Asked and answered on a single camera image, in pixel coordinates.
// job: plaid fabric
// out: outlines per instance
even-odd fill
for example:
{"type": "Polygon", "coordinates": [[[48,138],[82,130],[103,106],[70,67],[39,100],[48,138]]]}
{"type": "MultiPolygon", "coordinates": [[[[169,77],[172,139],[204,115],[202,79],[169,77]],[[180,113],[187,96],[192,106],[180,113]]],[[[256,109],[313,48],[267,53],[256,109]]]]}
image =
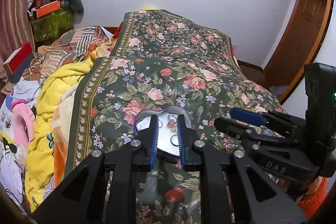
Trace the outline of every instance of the plaid fabric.
{"type": "Polygon", "coordinates": [[[41,46],[38,58],[24,71],[26,80],[37,80],[40,85],[62,65],[82,61],[96,47],[109,39],[99,26],[70,30],[50,46],[41,46]]]}

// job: red book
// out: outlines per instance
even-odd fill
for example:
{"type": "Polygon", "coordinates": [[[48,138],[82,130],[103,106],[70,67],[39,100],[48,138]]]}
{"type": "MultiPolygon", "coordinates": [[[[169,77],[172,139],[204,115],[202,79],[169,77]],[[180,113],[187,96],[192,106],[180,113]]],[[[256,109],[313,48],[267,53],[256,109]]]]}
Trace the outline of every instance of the red book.
{"type": "Polygon", "coordinates": [[[32,52],[33,50],[29,42],[23,43],[20,48],[16,49],[3,64],[7,75],[13,74],[23,60],[32,52]]]}

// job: orange box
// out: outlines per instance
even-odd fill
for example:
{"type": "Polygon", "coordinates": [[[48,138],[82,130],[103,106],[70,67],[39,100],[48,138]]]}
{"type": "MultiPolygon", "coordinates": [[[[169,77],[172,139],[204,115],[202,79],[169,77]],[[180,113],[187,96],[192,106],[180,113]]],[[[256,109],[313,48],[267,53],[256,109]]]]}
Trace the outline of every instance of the orange box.
{"type": "Polygon", "coordinates": [[[49,14],[53,11],[56,11],[60,8],[61,8],[61,3],[60,3],[59,0],[57,0],[57,1],[54,1],[54,2],[51,2],[51,3],[48,3],[44,6],[42,6],[41,8],[37,9],[36,10],[36,16],[37,16],[37,18],[39,18],[39,17],[44,16],[46,14],[49,14]]]}

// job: pink neck pillow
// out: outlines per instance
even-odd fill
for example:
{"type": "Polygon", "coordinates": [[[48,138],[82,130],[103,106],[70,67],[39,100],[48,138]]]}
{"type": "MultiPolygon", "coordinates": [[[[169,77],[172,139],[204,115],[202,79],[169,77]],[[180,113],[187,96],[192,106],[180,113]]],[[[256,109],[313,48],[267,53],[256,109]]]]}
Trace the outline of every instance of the pink neck pillow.
{"type": "Polygon", "coordinates": [[[24,103],[18,103],[13,107],[12,127],[14,142],[28,146],[34,138],[35,116],[31,109],[24,103]]]}

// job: striped cloth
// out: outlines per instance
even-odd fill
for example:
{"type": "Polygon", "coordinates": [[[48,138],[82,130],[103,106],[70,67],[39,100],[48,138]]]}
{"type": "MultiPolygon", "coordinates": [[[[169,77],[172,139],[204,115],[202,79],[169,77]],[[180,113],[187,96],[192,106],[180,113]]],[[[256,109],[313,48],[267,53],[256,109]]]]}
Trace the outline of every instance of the striped cloth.
{"type": "Polygon", "coordinates": [[[4,61],[24,42],[34,48],[32,29],[26,15],[27,0],[0,0],[0,89],[7,82],[4,61]]]}
{"type": "Polygon", "coordinates": [[[26,80],[37,80],[42,86],[62,65],[82,61],[88,53],[108,41],[108,37],[99,26],[70,30],[50,46],[39,47],[38,57],[32,60],[23,77],[26,80]]]}

